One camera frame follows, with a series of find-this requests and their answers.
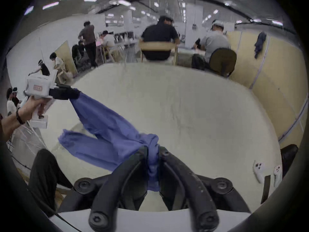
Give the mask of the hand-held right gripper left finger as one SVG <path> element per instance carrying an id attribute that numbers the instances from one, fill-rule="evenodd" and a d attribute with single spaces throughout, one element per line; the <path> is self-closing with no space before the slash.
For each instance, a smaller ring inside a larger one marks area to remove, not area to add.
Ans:
<path id="1" fill-rule="evenodd" d="M 142 146 L 136 153 L 121 163 L 111 174 L 80 178 L 61 203 L 58 214 L 72 215 L 68 223 L 82 231 L 77 222 L 82 219 L 90 231 L 110 232 L 116 229 L 118 208 L 138 211 L 148 185 L 148 148 Z"/>

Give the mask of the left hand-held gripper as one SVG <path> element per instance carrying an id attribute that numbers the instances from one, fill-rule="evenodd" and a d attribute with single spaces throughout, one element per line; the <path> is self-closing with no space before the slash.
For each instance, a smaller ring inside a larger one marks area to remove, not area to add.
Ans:
<path id="1" fill-rule="evenodd" d="M 75 100 L 80 96 L 80 91 L 72 88 L 69 85 L 57 84 L 57 70 L 54 69 L 50 72 L 49 76 L 41 74 L 31 74 L 26 79 L 25 94 L 33 96 L 35 100 L 47 98 L 48 102 L 44 107 L 44 113 L 52 105 L 55 99 L 60 97 L 60 100 Z M 38 114 L 40 105 L 36 107 L 29 121 L 30 126 L 33 128 L 46 129 L 48 127 L 48 115 Z"/>

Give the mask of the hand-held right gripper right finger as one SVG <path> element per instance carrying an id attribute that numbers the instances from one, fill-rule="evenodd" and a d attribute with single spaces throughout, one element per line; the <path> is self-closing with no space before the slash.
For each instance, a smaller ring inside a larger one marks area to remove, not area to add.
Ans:
<path id="1" fill-rule="evenodd" d="M 218 210 L 251 214 L 229 179 L 197 175 L 162 146 L 158 172 L 159 192 L 168 211 L 189 209 L 194 231 L 215 231 L 221 223 Z"/>

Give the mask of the person's left hand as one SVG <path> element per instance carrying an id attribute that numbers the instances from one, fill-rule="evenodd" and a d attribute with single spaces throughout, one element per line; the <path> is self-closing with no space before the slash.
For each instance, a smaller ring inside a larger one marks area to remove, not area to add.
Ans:
<path id="1" fill-rule="evenodd" d="M 16 111 L 17 121 L 22 125 L 30 121 L 33 114 L 42 116 L 50 106 L 52 98 L 35 98 L 33 95 L 29 97 L 26 103 Z"/>

